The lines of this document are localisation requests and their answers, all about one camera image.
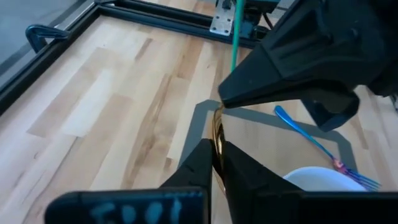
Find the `black plastic part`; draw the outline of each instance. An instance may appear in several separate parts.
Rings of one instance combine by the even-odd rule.
[[[203,189],[208,200],[206,205],[207,223],[211,223],[211,178],[214,144],[209,139],[202,139],[180,168],[160,187],[195,186]]]
[[[342,126],[358,112],[359,98],[354,93],[352,94],[353,98],[356,99],[344,111],[337,114],[329,112],[321,103],[316,101],[302,100],[302,103],[319,129],[327,132]]]
[[[369,1],[295,1],[220,85],[223,104],[306,100],[323,130],[341,126],[358,110],[358,85],[381,96],[398,89],[398,29],[380,10]]]
[[[202,224],[207,223],[208,201],[199,187],[72,192],[51,202],[44,220],[46,224]]]
[[[25,30],[25,35],[30,46],[32,46],[33,50],[37,53],[47,45],[47,41],[45,40],[46,38],[66,40],[68,39],[69,32],[36,24],[29,26]]]
[[[224,184],[233,223],[275,223],[289,219],[294,203],[283,203],[282,194],[299,194],[302,189],[284,180],[244,153],[234,144],[224,145]],[[276,200],[263,200],[268,194]]]

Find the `metal bracket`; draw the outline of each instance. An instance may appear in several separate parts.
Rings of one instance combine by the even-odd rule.
[[[31,25],[26,28],[25,35],[30,46],[37,53],[47,45],[46,38],[66,40],[68,39],[69,32],[54,27]]]
[[[228,4],[230,7],[224,7],[226,5],[224,3],[225,1],[230,0],[223,0],[223,2],[220,2],[216,6],[216,14],[211,22],[210,32],[229,36],[231,34],[232,24],[234,21],[235,5],[231,2],[231,4]]]

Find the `wooden table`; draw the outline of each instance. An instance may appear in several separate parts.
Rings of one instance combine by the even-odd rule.
[[[159,3],[214,11],[204,2]],[[248,53],[240,49],[239,60]],[[0,223],[42,223],[48,203],[71,190],[159,186],[177,168],[196,105],[218,100],[230,60],[230,45],[97,19],[0,118]],[[382,190],[396,190],[397,114],[388,98],[364,87],[356,92],[359,113],[337,131],[351,143],[358,170],[380,181]],[[276,104],[313,124],[300,101],[247,109],[273,114]],[[330,166],[296,133],[223,119],[227,140],[280,175],[294,167]],[[321,141],[339,156],[335,143]],[[216,185],[213,220],[230,222]]]

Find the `black metal frame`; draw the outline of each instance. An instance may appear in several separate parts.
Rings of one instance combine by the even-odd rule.
[[[76,19],[66,31],[67,39],[55,39],[45,45],[33,46],[37,55],[19,72],[0,86],[0,115],[3,114],[41,74],[48,69],[61,54],[100,16],[111,16],[161,29],[172,30],[210,40],[232,43],[232,36],[223,36],[209,31],[212,17],[194,12],[161,6],[139,0],[98,0]],[[242,38],[240,46],[253,49],[256,39]]]

